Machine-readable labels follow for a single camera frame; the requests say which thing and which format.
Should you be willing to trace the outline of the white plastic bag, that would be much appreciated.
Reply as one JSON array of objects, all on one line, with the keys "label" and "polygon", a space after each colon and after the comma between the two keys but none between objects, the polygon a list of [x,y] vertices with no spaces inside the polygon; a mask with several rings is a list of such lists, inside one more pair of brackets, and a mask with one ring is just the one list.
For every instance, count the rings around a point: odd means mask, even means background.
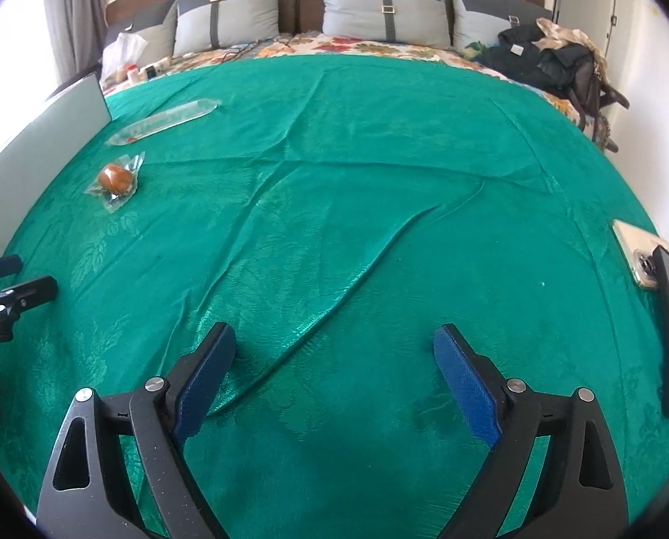
[{"label": "white plastic bag", "polygon": [[103,51],[102,82],[122,82],[128,75],[128,68],[136,65],[146,48],[147,41],[141,35],[120,32]]}]

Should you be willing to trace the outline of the grey curtain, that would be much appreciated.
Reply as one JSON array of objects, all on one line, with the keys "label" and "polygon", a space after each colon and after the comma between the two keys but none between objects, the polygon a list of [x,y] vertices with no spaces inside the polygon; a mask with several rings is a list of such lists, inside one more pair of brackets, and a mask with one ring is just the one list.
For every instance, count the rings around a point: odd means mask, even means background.
[{"label": "grey curtain", "polygon": [[59,84],[91,70],[102,57],[107,0],[44,0]]}]

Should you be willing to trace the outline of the silver phone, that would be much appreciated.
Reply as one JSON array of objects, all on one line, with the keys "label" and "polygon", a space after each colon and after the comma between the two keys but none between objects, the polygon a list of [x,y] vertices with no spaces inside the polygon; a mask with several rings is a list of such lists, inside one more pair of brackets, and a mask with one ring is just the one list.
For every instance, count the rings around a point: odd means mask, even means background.
[{"label": "silver phone", "polygon": [[658,283],[652,256],[657,247],[669,251],[669,243],[649,231],[618,219],[612,221],[612,230],[635,282],[645,290],[656,290]]}]

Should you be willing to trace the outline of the floral sofa cover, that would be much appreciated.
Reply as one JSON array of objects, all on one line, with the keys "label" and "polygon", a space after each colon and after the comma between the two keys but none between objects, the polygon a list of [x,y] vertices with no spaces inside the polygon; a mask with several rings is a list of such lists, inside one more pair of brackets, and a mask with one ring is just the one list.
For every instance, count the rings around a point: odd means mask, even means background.
[{"label": "floral sofa cover", "polygon": [[238,44],[227,49],[214,49],[204,53],[185,53],[180,57],[163,57],[157,65],[163,66],[162,74],[177,74],[196,68],[222,65],[226,62],[241,60],[262,60],[263,58],[314,55],[350,55],[394,58],[403,61],[433,62],[446,65],[456,70],[472,71],[488,75],[518,86],[542,97],[557,111],[565,115],[574,125],[579,124],[581,116],[573,103],[560,99],[550,93],[544,93],[534,86],[515,82],[497,71],[466,60],[454,51],[430,48],[430,46],[413,44],[384,44],[373,40],[343,38],[343,36],[327,36],[318,32],[276,36],[275,39],[256,41],[251,44]]}]

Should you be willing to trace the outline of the far left grey pillow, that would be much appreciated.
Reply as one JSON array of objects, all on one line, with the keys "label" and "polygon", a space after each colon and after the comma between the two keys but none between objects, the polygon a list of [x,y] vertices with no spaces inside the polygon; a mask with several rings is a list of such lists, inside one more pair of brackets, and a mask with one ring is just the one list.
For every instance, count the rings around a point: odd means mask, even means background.
[{"label": "far left grey pillow", "polygon": [[146,10],[137,12],[134,17],[115,22],[110,26],[104,41],[104,49],[117,38],[120,32],[138,34],[146,39],[147,48],[136,66],[142,68],[153,65],[174,53],[176,20],[176,0],[164,0]]}]

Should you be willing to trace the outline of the long clear snack packet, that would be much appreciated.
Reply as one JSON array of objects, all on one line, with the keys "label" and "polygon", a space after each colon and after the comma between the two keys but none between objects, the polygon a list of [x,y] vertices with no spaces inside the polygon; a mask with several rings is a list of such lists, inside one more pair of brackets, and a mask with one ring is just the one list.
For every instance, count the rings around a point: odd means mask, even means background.
[{"label": "long clear snack packet", "polygon": [[182,105],[170,108],[170,110],[155,113],[136,123],[132,123],[121,129],[120,132],[112,135],[107,144],[110,146],[126,146],[135,144],[135,142],[152,135],[165,132],[167,129],[178,127],[181,124],[189,123],[210,115],[221,105],[220,100],[199,99],[183,103]]}]

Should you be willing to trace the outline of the far right grey pillow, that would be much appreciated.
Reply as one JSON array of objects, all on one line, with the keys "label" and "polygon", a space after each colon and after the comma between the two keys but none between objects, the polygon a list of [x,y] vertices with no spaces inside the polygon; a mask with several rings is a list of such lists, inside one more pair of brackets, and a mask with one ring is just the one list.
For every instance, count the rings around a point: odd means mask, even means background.
[{"label": "far right grey pillow", "polygon": [[495,45],[506,29],[552,17],[550,10],[526,0],[453,0],[453,9],[453,46],[458,53],[471,44]]}]

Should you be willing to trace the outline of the green tablecloth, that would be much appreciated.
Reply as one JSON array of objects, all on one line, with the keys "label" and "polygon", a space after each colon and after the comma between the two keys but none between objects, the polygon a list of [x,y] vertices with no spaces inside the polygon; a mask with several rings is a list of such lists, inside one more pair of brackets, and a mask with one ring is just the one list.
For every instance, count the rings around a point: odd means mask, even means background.
[{"label": "green tablecloth", "polygon": [[186,456],[235,538],[432,538],[487,448],[432,353],[454,324],[503,374],[599,398],[632,512],[669,476],[660,304],[613,220],[650,219],[610,161],[521,86],[433,62],[238,61],[113,95],[136,195],[86,193],[93,139],[9,248],[57,299],[0,345],[0,469],[35,505],[78,389],[129,392],[225,321],[237,357]]}]

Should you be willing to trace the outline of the grey pillow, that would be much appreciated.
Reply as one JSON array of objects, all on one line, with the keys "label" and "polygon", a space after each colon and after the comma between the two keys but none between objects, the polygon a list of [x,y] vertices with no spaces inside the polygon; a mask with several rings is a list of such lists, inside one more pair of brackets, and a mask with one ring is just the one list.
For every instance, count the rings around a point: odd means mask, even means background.
[{"label": "grey pillow", "polygon": [[142,68],[153,65],[174,53],[176,20],[176,0],[164,0],[146,10],[137,12],[134,17],[115,22],[110,26],[104,41],[104,49],[117,38],[120,32],[138,34],[146,39],[147,48],[136,66]]},{"label": "grey pillow", "polygon": [[471,44],[495,45],[506,29],[552,17],[550,10],[526,0],[453,0],[453,9],[453,46],[458,53]]},{"label": "grey pillow", "polygon": [[447,0],[322,0],[322,32],[382,43],[447,49]]},{"label": "grey pillow", "polygon": [[176,0],[174,56],[278,36],[278,0]]}]

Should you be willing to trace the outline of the black clothes pile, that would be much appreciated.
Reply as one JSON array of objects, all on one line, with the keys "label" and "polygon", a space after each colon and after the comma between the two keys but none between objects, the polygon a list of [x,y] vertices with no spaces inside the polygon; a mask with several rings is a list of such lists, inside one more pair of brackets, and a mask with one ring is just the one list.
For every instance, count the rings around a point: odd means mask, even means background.
[{"label": "black clothes pile", "polygon": [[481,65],[568,101],[577,112],[578,128],[593,129],[600,150],[618,151],[603,110],[629,108],[630,102],[611,84],[606,58],[584,32],[540,17],[500,32],[495,45],[477,43],[470,50]]}]

